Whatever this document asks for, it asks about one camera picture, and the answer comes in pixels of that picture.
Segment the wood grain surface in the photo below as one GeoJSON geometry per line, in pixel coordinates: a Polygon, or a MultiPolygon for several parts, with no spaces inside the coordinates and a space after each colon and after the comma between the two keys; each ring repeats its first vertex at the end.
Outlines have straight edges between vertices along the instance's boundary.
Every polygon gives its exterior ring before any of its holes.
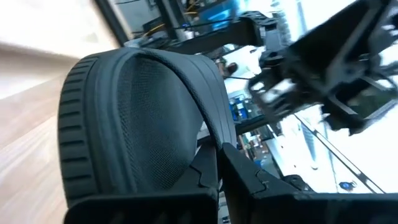
{"type": "Polygon", "coordinates": [[[0,223],[62,223],[63,81],[79,58],[117,45],[89,0],[0,2],[0,30],[0,223]]]}

